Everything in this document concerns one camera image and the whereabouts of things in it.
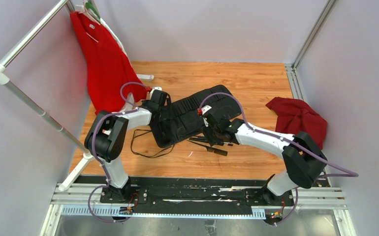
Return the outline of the black angled brush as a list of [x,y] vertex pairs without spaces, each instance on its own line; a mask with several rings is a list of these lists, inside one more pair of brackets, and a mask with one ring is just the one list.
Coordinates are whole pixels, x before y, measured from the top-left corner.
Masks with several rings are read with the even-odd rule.
[[196,141],[196,142],[202,142],[202,143],[209,143],[209,141],[203,137],[203,136],[194,136],[189,138],[190,141]]

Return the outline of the black makeup brush roll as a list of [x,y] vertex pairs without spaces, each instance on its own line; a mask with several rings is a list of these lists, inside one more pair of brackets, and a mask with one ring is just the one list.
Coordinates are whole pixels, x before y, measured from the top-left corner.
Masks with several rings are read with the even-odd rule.
[[202,132],[204,122],[197,109],[210,94],[218,93],[207,99],[204,105],[223,112],[230,119],[239,116],[241,110],[236,101],[222,92],[231,94],[225,86],[217,85],[172,102],[171,111],[152,114],[150,128],[158,147],[167,148]]

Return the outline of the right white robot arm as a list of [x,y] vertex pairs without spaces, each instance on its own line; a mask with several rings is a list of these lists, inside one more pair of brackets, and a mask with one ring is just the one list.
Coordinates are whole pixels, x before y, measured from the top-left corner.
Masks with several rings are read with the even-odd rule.
[[283,134],[252,125],[242,119],[230,120],[216,109],[198,109],[204,121],[203,134],[211,145],[230,142],[255,147],[284,161],[285,170],[268,178],[262,187],[265,203],[274,205],[282,195],[297,187],[311,188],[327,160],[308,133]]

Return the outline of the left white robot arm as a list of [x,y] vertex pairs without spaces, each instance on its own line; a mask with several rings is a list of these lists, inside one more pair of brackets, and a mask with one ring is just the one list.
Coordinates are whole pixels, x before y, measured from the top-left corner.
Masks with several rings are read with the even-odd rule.
[[149,125],[155,113],[170,103],[170,95],[155,87],[150,92],[150,99],[142,101],[136,109],[117,113],[101,111],[89,130],[84,145],[103,168],[107,181],[105,189],[119,203],[128,202],[132,192],[120,157],[127,131]]

